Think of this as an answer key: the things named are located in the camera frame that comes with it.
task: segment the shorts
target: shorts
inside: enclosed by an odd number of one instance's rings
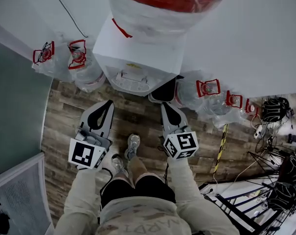
[[[110,201],[119,198],[144,196],[164,199],[176,203],[173,190],[155,174],[143,174],[133,188],[126,180],[113,179],[103,190],[101,206],[104,208]]]

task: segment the sneaker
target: sneaker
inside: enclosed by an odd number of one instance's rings
[[[128,137],[128,148],[125,151],[125,158],[127,160],[132,159],[137,154],[137,149],[140,145],[140,137],[135,134],[131,134]]]
[[[111,163],[112,163],[112,166],[115,169],[115,175],[118,174],[118,173],[123,173],[126,176],[128,176],[128,172],[125,169],[124,162],[123,162],[120,155],[114,154],[112,156],[112,158],[111,158]]]

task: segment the sock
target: sock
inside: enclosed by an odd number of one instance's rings
[[[136,153],[135,152],[129,152],[128,153],[128,159],[131,160],[133,157],[136,156]]]

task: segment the yellow and black striped pole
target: yellow and black striped pole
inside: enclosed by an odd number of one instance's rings
[[[217,161],[216,161],[216,165],[215,165],[215,169],[214,169],[213,175],[216,173],[217,168],[218,168],[218,164],[220,163],[220,159],[221,159],[222,152],[223,152],[223,149],[224,149],[224,144],[226,142],[227,131],[228,131],[228,124],[225,124],[224,125],[224,130],[223,130],[223,136],[222,136],[221,146],[220,146],[220,151],[218,152],[218,157],[217,157]]]

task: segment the white sleeve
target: white sleeve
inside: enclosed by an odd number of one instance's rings
[[[97,212],[100,198],[95,192],[95,170],[78,171],[65,201],[64,214],[54,235],[90,235],[98,227]]]
[[[214,203],[204,199],[193,179],[188,160],[168,158],[174,187],[177,212],[193,232],[210,232],[212,235],[239,235],[228,217]]]

